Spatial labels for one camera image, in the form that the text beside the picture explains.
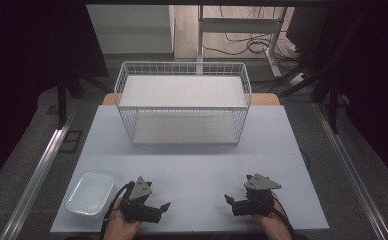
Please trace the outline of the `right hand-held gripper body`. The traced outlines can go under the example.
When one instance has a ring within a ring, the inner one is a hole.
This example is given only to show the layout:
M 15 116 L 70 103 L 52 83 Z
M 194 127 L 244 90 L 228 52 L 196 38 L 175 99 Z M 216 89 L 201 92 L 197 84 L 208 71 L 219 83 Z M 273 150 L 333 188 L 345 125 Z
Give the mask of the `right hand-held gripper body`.
M 252 205 L 253 215 L 263 216 L 267 216 L 274 206 L 272 191 L 282 188 L 279 183 L 258 173 L 247 175 L 244 187 L 246 188 L 247 200 Z

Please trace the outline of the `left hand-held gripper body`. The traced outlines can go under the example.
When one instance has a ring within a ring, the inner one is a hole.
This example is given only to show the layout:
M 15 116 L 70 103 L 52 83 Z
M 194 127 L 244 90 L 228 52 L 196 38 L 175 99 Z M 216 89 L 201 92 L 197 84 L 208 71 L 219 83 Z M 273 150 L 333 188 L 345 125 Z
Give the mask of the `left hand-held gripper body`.
M 150 184 L 141 176 L 136 181 L 130 181 L 123 187 L 124 193 L 119 205 L 120 210 L 128 222 L 145 221 L 148 207 L 145 201 L 152 193 Z

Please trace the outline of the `person's left hand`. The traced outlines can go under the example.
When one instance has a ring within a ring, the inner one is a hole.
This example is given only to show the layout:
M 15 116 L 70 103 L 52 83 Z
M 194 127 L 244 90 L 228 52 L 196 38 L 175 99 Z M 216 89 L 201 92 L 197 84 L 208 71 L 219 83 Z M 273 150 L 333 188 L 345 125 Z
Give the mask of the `person's left hand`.
M 118 198 L 107 218 L 103 240 L 133 240 L 141 226 L 140 221 L 126 221 L 119 209 L 120 203 L 121 198 Z

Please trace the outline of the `person's right hand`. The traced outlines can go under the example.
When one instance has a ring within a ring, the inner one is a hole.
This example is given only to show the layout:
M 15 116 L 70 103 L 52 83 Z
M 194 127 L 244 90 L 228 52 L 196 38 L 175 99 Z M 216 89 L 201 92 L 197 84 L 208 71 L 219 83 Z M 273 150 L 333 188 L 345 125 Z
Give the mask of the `person's right hand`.
M 267 216 L 253 215 L 252 218 L 262 227 L 268 240 L 293 240 L 290 231 L 284 222 L 287 219 L 276 193 L 272 193 L 274 199 L 274 212 Z

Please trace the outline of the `clear plastic container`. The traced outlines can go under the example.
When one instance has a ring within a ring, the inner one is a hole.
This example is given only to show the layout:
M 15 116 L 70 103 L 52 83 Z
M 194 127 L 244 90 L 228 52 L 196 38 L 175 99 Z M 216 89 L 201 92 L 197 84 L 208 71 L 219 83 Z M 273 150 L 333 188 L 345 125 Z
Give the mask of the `clear plastic container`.
M 65 209 L 81 217 L 100 217 L 109 203 L 114 178 L 99 172 L 82 174 L 65 201 Z

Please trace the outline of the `black metal stand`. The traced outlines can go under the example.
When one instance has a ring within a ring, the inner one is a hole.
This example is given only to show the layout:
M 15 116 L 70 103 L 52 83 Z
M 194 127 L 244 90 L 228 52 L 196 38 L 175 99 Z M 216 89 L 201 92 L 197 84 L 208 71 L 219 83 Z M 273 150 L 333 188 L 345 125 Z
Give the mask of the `black metal stand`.
M 110 93 L 112 89 L 95 77 L 79 69 L 62 71 L 58 77 L 57 96 L 58 96 L 58 128 L 62 129 L 68 122 L 70 113 L 67 111 L 67 93 L 73 98 L 82 98 L 84 90 L 80 79 L 99 88 L 105 93 Z
M 286 97 L 310 85 L 313 82 L 318 82 L 310 97 L 313 102 L 322 102 L 325 96 L 329 95 L 329 113 L 327 122 L 330 126 L 330 129 L 335 134 L 338 133 L 337 106 L 339 80 L 337 77 L 337 68 L 338 65 L 342 62 L 343 55 L 345 54 L 350 42 L 354 38 L 357 30 L 360 28 L 364 18 L 365 13 L 361 11 L 358 11 L 353 15 L 349 25 L 347 26 L 347 29 L 342 33 L 340 43 L 335 48 L 334 53 L 322 70 L 312 74 L 309 77 L 306 77 L 300 83 L 278 94 L 279 97 Z

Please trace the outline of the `white power strip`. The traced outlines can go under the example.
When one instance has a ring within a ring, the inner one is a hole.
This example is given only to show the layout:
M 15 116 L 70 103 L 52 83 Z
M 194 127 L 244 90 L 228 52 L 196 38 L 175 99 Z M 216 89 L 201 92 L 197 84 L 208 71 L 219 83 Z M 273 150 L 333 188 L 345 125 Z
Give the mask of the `white power strip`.
M 292 86 L 297 85 L 302 82 L 306 77 L 307 75 L 305 73 L 299 73 L 289 82 L 289 84 Z

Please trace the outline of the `black curtain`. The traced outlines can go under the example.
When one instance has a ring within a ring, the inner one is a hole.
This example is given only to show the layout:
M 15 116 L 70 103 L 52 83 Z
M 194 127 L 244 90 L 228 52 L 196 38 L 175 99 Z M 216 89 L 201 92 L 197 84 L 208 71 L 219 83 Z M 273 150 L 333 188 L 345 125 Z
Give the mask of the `black curtain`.
M 297 7 L 287 38 L 315 71 L 323 69 L 353 25 L 352 7 Z M 388 0 L 370 0 L 336 67 L 347 116 L 388 167 Z
M 36 112 L 45 90 L 107 67 L 88 0 L 0 0 L 0 169 Z

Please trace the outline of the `white cabinet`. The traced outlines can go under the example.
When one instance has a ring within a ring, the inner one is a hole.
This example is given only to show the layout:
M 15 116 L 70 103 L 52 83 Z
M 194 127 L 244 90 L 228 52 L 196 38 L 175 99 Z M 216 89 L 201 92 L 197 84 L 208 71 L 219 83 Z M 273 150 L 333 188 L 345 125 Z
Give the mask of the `white cabinet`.
M 173 5 L 86 5 L 104 54 L 174 52 Z

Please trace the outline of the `silver metal rail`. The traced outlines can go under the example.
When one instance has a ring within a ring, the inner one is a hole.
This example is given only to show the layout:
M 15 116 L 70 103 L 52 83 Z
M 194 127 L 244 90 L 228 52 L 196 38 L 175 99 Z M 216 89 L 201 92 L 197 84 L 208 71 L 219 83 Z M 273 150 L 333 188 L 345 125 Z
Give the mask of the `silver metal rail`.
M 50 171 L 54 159 L 59 152 L 60 146 L 65 139 L 71 123 L 73 122 L 74 116 L 75 112 L 70 111 L 68 116 L 65 118 L 64 123 L 53 132 L 43 155 L 41 156 L 16 207 L 14 208 L 0 235 L 0 240 L 16 240 L 20 234 L 30 210 L 34 205 L 41 187 Z
M 358 173 L 355 165 L 352 162 L 350 155 L 348 154 L 341 138 L 336 134 L 330 124 L 328 123 L 328 115 L 325 108 L 320 104 L 312 104 L 319 121 L 339 159 L 341 165 L 346 172 L 346 176 L 360 202 L 360 205 L 368 218 L 370 225 L 378 238 L 378 240 L 388 240 L 388 226 L 382 216 L 380 209 L 376 202 L 372 198 L 371 194 L 367 190 L 360 174 Z

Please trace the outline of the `white metal desk frame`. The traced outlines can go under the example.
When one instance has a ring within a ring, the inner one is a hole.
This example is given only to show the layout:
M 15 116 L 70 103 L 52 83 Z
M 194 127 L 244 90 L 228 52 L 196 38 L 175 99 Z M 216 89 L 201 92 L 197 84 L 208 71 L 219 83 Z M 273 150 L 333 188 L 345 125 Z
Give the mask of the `white metal desk frame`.
M 275 78 L 282 74 L 275 60 L 275 48 L 285 20 L 287 7 L 283 7 L 275 19 L 247 19 L 247 18 L 205 18 L 204 7 L 198 6 L 198 46 L 196 60 L 203 61 L 203 34 L 204 33 L 257 33 L 271 34 L 270 45 L 265 55 Z

